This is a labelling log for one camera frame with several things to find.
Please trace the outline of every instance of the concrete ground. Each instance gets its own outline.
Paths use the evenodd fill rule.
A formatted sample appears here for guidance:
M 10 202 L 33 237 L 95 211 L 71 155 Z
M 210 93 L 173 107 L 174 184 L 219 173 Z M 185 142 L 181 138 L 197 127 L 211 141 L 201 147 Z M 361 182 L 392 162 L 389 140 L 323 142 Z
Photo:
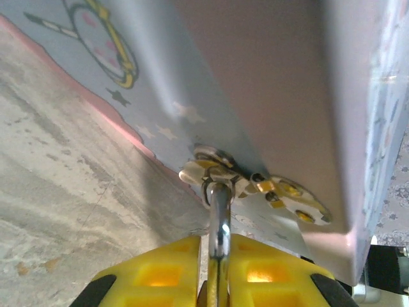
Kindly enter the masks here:
M 68 306 L 98 271 L 205 233 L 207 211 L 3 29 L 0 71 L 0 306 Z

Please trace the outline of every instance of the metal bolt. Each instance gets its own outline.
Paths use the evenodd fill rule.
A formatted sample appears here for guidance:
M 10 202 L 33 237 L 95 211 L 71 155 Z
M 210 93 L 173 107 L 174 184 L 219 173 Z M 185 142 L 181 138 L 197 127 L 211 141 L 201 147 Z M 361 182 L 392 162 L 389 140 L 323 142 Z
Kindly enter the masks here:
M 398 252 L 399 252 L 399 254 L 401 254 L 401 255 L 403 255 L 405 257 L 409 257 L 407 248 L 398 248 Z
M 309 215 L 308 213 L 304 211 L 297 210 L 295 211 L 295 215 L 297 215 L 297 217 L 303 222 L 306 222 L 309 224 L 315 223 L 315 218 L 313 218 L 311 215 Z
M 284 191 L 286 191 L 286 193 L 290 194 L 291 196 L 299 197 L 302 195 L 302 191 L 297 189 L 294 185 L 292 185 L 289 182 L 281 180 L 279 182 L 279 185 Z
M 279 197 L 273 191 L 266 193 L 265 195 L 266 201 L 279 201 Z

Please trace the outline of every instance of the metal bracket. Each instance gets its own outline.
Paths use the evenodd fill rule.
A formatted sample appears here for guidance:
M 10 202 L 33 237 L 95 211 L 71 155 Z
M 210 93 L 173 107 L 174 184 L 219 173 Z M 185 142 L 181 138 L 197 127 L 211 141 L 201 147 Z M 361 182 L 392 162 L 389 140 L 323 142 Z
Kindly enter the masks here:
M 318 226 L 331 223 L 330 212 L 314 195 L 287 178 L 259 173 L 246 178 L 231 155 L 210 146 L 197 146 L 194 157 L 184 165 L 179 177 L 190 185 L 201 186 L 206 208 L 210 206 L 206 191 L 214 182 L 222 182 L 232 187 L 237 198 L 262 193 L 272 208 L 286 208 L 303 222 Z

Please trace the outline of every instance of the cartoon drawing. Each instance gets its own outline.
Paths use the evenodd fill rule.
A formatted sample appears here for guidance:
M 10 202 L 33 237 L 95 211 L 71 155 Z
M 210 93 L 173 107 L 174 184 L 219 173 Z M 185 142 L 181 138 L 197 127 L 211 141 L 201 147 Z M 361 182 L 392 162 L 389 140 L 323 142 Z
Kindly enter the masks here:
M 118 101 L 124 107 L 126 107 L 127 104 L 130 104 L 130 102 L 128 100 L 123 98 L 122 94 L 119 91 L 111 91 L 109 88 L 106 88 L 106 89 L 111 94 L 112 99 Z
M 67 35 L 82 43 L 102 70 L 123 88 L 132 88 L 138 78 L 138 67 L 127 43 L 109 21 L 109 10 L 97 0 L 64 7 L 72 29 L 60 26 L 30 13 L 24 15 L 36 24 Z

